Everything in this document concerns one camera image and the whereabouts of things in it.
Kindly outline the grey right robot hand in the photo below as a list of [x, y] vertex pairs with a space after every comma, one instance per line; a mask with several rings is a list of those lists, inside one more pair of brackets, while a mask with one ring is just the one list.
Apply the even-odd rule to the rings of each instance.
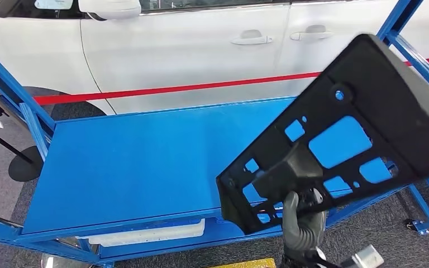
[[321, 243], [326, 228], [326, 212], [297, 216], [299, 196], [290, 192], [283, 201], [282, 230], [284, 254], [298, 259], [305, 252], [315, 250]]

